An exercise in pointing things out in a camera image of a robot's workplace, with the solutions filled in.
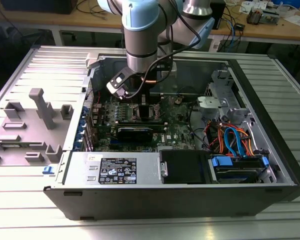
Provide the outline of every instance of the slotted metal surface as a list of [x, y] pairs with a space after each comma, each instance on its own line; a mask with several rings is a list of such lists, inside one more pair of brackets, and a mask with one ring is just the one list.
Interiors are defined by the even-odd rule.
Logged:
[[[5, 116], [1, 108], [6, 97], [23, 101], [32, 86], [43, 87], [45, 100], [54, 106], [73, 103], [87, 73], [84, 59], [95, 50], [42, 47], [34, 51], [15, 76], [16, 84], [0, 100], [0, 118]], [[182, 56], [236, 59], [300, 164], [300, 87], [279, 63], [265, 55], [186, 52]], [[300, 239], [300, 197], [274, 204], [254, 217], [71, 221], [42, 192], [53, 179], [43, 176], [37, 166], [0, 167], [0, 239]]]

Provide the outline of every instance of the blue cable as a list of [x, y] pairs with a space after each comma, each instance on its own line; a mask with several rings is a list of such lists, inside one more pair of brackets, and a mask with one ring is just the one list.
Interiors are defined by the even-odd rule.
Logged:
[[238, 150], [239, 150], [239, 155], [242, 157], [246, 156], [245, 150], [241, 145], [241, 139], [240, 139], [240, 134], [239, 132], [234, 128], [234, 127], [228, 127], [225, 131], [224, 131], [224, 143], [227, 149], [229, 149], [229, 151], [233, 154], [234, 157], [237, 156], [236, 152], [230, 147], [229, 142], [228, 142], [228, 132], [232, 130], [234, 132], [235, 138], [236, 138], [236, 144], [238, 146]]
[[228, 48], [228, 50], [226, 51], [227, 53], [230, 51], [230, 49], [234, 46], [234, 41], [235, 41], [235, 28], [232, 24], [232, 22], [230, 22], [229, 20], [225, 19], [225, 21], [227, 23], [229, 23], [231, 25], [232, 28], [232, 39], [231, 39], [231, 43], [230, 43], [230, 47]]

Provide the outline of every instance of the motherboard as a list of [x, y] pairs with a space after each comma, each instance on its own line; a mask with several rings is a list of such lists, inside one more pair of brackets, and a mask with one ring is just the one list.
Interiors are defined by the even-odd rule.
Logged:
[[[110, 96], [93, 108], [95, 152], [145, 152], [165, 149], [194, 150], [188, 127], [189, 102], [180, 96], [160, 96], [148, 106], [148, 118], [140, 118], [140, 106]], [[121, 133], [126, 132], [124, 140]]]

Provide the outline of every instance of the robotic arm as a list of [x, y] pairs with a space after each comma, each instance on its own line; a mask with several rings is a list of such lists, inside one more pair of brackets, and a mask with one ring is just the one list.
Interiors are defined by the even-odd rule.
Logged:
[[[156, 63], [160, 59], [190, 48], [200, 48], [208, 38], [215, 20], [211, 17], [210, 0], [97, 0], [100, 7], [122, 16], [128, 67], [107, 84], [120, 99], [136, 96], [144, 84], [157, 82]], [[157, 60], [158, 43], [173, 41], [188, 46]], [[139, 82], [138, 91], [129, 95], [127, 80]]]

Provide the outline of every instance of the power supply label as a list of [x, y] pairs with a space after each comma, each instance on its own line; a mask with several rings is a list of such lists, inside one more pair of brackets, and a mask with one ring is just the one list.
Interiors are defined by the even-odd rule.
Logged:
[[102, 158], [100, 184], [137, 184], [136, 158]]

